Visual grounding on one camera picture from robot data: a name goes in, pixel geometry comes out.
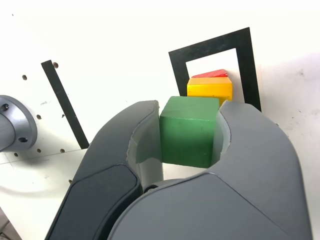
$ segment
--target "black frame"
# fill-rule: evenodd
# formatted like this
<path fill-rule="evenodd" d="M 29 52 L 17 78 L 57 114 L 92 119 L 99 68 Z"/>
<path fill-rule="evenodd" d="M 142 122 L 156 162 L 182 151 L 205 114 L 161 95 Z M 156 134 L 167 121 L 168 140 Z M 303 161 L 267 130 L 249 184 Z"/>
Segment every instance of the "black frame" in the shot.
<path fill-rule="evenodd" d="M 51 60 L 41 63 L 42 68 L 46 77 L 49 80 L 49 83 L 55 93 L 56 98 L 58 99 L 62 111 L 72 129 L 72 132 L 80 146 L 81 149 L 87 149 L 89 147 L 89 142 L 87 137 L 80 125 L 80 122 L 77 118 L 77 115 L 74 111 L 74 108 L 71 105 L 71 102 L 68 98 L 68 95 L 62 85 L 60 78 L 56 72 L 56 69 Z"/>
<path fill-rule="evenodd" d="M 170 51 L 171 65 L 180 96 L 187 96 L 187 84 L 190 77 L 186 62 L 234 48 L 238 60 L 244 101 L 261 111 L 256 66 L 249 27 Z"/>

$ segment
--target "green wooden block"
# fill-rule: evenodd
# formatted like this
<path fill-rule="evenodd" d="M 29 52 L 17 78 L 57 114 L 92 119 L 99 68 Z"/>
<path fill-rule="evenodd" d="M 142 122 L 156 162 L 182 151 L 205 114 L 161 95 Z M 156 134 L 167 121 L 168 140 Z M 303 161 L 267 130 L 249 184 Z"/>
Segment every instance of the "green wooden block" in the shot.
<path fill-rule="evenodd" d="M 219 99 L 172 96 L 160 115 L 162 161 L 208 168 Z"/>

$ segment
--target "yellow wooden block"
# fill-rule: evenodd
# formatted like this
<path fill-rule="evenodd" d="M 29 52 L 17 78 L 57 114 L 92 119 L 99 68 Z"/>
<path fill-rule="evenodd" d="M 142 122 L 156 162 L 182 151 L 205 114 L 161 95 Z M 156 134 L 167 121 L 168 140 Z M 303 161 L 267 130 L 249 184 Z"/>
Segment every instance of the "yellow wooden block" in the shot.
<path fill-rule="evenodd" d="M 232 82 L 228 77 L 191 78 L 187 85 L 187 96 L 217 98 L 221 106 L 225 100 L 232 101 Z"/>

